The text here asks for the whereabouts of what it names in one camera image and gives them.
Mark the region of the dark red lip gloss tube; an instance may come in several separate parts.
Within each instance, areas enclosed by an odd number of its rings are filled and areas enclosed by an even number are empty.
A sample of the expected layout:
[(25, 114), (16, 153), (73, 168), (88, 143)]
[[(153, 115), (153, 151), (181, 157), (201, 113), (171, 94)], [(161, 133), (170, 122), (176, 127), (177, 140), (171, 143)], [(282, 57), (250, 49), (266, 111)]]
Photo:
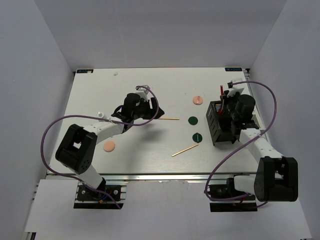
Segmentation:
[(221, 96), (224, 95), (224, 87), (223, 87), (223, 85), (220, 85), (220, 95)]

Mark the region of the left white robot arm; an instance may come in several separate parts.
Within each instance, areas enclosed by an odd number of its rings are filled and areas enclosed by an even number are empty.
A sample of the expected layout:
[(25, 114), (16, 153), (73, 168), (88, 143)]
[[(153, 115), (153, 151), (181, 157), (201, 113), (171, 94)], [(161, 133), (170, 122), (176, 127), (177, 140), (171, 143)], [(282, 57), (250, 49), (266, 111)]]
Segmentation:
[(148, 99), (145, 93), (129, 93), (123, 104), (114, 110), (111, 119), (105, 118), (85, 127), (70, 125), (55, 159), (75, 173), (89, 187), (90, 196), (99, 200), (105, 196), (106, 181), (92, 165), (96, 145), (127, 132), (135, 120), (158, 119), (164, 114), (154, 97)]

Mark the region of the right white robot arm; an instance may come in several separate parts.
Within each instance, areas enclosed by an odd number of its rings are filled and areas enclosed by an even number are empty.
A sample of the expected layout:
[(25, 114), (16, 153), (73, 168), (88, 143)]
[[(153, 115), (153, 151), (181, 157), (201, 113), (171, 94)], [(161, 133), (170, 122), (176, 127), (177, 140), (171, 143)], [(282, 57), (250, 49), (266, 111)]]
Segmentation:
[(298, 162), (275, 150), (253, 119), (255, 99), (240, 90), (226, 90), (216, 114), (216, 142), (236, 141), (257, 160), (255, 175), (229, 177), (223, 192), (236, 200), (254, 195), (260, 202), (294, 202), (298, 198)]

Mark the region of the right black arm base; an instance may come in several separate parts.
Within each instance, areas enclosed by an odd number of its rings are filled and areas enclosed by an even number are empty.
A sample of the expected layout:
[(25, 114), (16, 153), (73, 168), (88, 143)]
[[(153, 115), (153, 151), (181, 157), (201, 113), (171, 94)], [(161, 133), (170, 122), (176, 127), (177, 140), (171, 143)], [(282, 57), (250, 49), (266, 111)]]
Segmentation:
[(256, 197), (244, 191), (236, 190), (234, 178), (223, 182), (212, 181), (207, 188), (212, 213), (257, 212)]

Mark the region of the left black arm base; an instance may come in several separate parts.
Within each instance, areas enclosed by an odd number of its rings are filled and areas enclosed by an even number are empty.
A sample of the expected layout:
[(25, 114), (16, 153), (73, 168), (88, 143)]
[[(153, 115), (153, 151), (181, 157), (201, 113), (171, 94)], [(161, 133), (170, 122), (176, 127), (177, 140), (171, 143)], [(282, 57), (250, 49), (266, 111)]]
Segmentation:
[(123, 207), (127, 185), (120, 182), (107, 182), (103, 194), (92, 191), (84, 186), (82, 183), (78, 184), (73, 208), (85, 210), (119, 210)]

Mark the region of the wooden stick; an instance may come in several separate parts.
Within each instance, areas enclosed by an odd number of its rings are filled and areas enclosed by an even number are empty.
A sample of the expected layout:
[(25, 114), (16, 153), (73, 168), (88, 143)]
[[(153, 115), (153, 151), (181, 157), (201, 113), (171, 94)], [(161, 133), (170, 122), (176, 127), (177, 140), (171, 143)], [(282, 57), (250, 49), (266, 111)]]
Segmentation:
[(160, 120), (170, 120), (170, 121), (178, 121), (180, 118), (173, 118), (173, 117), (160, 117)]
[(188, 147), (188, 148), (186, 148), (186, 149), (183, 149), (183, 150), (181, 150), (181, 151), (179, 151), (179, 152), (177, 152), (177, 153), (174, 153), (173, 155), (171, 155), (171, 157), (173, 158), (173, 157), (175, 157), (175, 156), (178, 156), (178, 155), (180, 155), (180, 154), (182, 154), (182, 153), (184, 153), (184, 152), (186, 152), (186, 151), (189, 151), (189, 150), (197, 147), (198, 145), (199, 145), (199, 143), (194, 144), (194, 145), (192, 145), (192, 146), (190, 146), (190, 147)]

